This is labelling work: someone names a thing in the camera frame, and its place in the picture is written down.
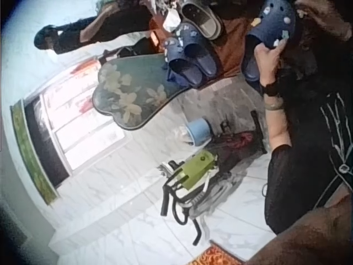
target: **orange patterned rug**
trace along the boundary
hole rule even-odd
[[[211,241],[211,247],[188,265],[242,265],[243,263],[239,258],[234,257]]]

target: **green floral mat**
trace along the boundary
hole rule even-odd
[[[163,54],[113,59],[98,73],[93,105],[125,130],[137,130],[187,90],[167,81]]]

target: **wristwatch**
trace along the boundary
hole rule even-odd
[[[262,84],[260,84],[260,87],[262,92],[269,97],[276,97],[280,93],[278,81],[275,81],[272,84],[268,84],[265,87]]]

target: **blue bucket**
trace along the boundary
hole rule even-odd
[[[208,122],[203,119],[194,120],[186,125],[195,146],[202,145],[211,138],[211,129]]]

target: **green trim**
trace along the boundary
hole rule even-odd
[[[51,183],[47,180],[47,176],[32,146],[24,116],[23,100],[20,100],[11,107],[11,115],[15,137],[23,162],[34,186],[36,186],[45,203],[49,205],[57,198],[57,194]]]

